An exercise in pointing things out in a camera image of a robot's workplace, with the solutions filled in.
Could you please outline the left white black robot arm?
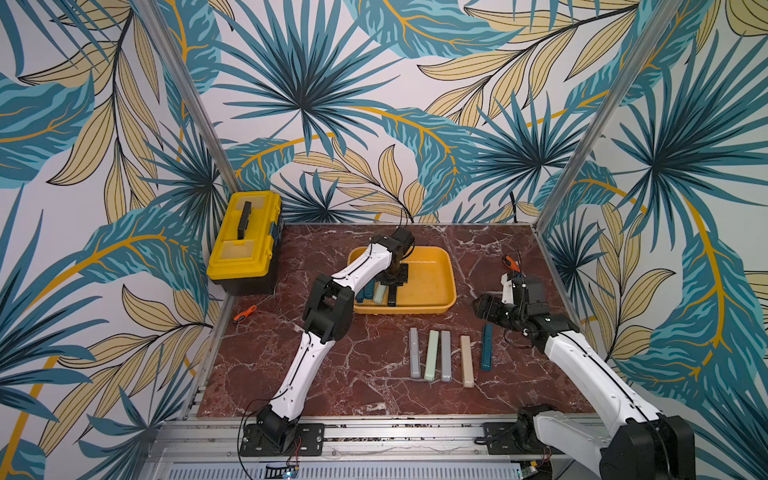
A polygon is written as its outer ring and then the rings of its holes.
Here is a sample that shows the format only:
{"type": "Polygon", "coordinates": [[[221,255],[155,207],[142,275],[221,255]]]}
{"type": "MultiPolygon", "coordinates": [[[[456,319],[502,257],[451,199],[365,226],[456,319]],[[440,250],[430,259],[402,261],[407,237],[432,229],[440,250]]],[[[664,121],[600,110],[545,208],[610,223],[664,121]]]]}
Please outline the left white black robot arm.
{"type": "Polygon", "coordinates": [[[328,352],[348,333],[357,294],[374,280],[406,277],[404,259],[414,245],[412,232],[399,227],[390,235],[373,236],[363,254],[342,270],[316,277],[294,360],[277,393],[256,415],[257,433],[278,452],[294,444],[309,389],[328,352]]]}

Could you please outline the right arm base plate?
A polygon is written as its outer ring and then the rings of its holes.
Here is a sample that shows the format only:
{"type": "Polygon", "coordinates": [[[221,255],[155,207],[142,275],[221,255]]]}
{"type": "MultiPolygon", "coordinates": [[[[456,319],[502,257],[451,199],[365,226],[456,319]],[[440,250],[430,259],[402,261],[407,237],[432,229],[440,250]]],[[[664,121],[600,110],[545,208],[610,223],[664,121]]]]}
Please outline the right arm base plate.
{"type": "Polygon", "coordinates": [[[541,442],[529,423],[489,422],[482,425],[482,430],[474,443],[485,446],[490,455],[561,454],[558,449],[541,442]]]}

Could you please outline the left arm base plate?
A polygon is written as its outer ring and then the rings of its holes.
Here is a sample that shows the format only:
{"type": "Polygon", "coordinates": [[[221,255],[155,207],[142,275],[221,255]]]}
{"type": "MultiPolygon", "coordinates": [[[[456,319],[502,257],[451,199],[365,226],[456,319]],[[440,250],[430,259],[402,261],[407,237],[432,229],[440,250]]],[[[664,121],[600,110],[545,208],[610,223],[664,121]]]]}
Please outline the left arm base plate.
{"type": "Polygon", "coordinates": [[[299,456],[319,457],[324,445],[325,425],[322,423],[300,423],[296,437],[288,447],[282,449],[268,441],[255,423],[245,426],[238,453],[242,457],[287,456],[299,452],[299,456]]]}

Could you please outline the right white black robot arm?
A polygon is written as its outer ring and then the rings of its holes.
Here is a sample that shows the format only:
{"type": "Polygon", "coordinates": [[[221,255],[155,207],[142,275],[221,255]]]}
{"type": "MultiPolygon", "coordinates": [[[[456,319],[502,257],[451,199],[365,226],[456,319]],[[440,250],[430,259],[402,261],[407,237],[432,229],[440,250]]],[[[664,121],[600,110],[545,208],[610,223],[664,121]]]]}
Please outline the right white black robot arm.
{"type": "Polygon", "coordinates": [[[475,315],[522,334],[557,365],[594,408],[600,433],[542,404],[519,410],[513,423],[486,423],[476,443],[491,454],[559,451],[601,479],[693,479],[695,435],[679,416],[667,416],[630,387],[565,315],[553,314],[540,279],[507,273],[502,293],[473,300],[475,315]]]}

